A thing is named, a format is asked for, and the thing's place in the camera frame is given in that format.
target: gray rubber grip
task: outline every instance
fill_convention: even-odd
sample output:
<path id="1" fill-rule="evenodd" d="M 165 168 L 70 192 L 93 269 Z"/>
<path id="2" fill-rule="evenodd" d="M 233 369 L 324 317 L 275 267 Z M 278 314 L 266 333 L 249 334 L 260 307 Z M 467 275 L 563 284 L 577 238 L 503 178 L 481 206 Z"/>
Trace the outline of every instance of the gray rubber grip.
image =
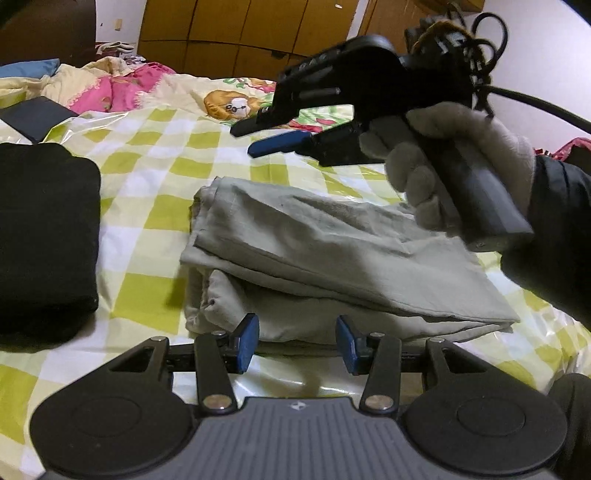
<path id="1" fill-rule="evenodd" d="M 51 472 L 42 478 L 65 480 Z M 247 398 L 237 413 L 203 420 L 175 458 L 133 478 L 474 480 L 431 463 L 395 421 L 364 415 L 344 397 Z M 538 472 L 519 478 L 555 477 Z"/>
<path id="2" fill-rule="evenodd" d="M 531 225 L 476 145 L 415 136 L 452 198 L 469 250 L 503 252 L 533 239 Z"/>

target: blue pillow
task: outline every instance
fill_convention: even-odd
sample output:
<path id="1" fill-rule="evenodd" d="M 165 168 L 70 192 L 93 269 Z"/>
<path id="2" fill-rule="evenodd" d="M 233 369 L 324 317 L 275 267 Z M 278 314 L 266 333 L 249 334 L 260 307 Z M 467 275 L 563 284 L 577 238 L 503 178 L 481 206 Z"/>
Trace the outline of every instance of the blue pillow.
<path id="1" fill-rule="evenodd" d="M 60 66 L 60 59 L 20 61 L 0 67 L 0 78 L 27 77 L 40 79 L 44 75 L 52 76 Z"/>

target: folded gray cloth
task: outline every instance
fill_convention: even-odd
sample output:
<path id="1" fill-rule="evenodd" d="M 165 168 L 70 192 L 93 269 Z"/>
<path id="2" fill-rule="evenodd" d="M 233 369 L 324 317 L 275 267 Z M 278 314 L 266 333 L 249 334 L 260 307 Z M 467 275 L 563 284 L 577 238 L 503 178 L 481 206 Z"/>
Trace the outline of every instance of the folded gray cloth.
<path id="1" fill-rule="evenodd" d="M 334 345 L 335 320 L 403 340 L 469 340 L 518 321 L 461 240 L 403 207 L 337 202 L 293 187 L 217 178 L 197 192 L 185 314 L 197 333 L 248 312 L 261 340 Z"/>

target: wooden wardrobe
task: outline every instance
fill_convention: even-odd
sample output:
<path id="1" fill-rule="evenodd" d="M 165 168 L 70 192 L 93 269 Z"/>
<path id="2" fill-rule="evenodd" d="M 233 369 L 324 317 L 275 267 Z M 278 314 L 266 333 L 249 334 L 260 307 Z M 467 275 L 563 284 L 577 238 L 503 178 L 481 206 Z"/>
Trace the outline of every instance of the wooden wardrobe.
<path id="1" fill-rule="evenodd" d="M 198 77 L 275 80 L 298 63 L 346 40 L 358 2 L 359 35 L 388 37 L 405 53 L 404 30 L 442 12 L 447 0 L 148 0 L 138 51 Z M 466 11 L 484 0 L 460 0 Z"/>

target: metal rivet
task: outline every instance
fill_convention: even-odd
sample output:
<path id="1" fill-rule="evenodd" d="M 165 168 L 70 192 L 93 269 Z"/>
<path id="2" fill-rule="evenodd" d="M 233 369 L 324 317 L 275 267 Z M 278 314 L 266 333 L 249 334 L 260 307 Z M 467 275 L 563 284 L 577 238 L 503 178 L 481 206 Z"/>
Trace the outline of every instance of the metal rivet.
<path id="1" fill-rule="evenodd" d="M 387 395 L 371 395 L 365 399 L 365 406 L 372 410 L 388 410 L 394 406 L 394 400 Z"/>
<path id="2" fill-rule="evenodd" d="M 232 399 L 227 395 L 208 395 L 203 399 L 203 406 L 209 410 L 225 410 L 232 405 Z"/>

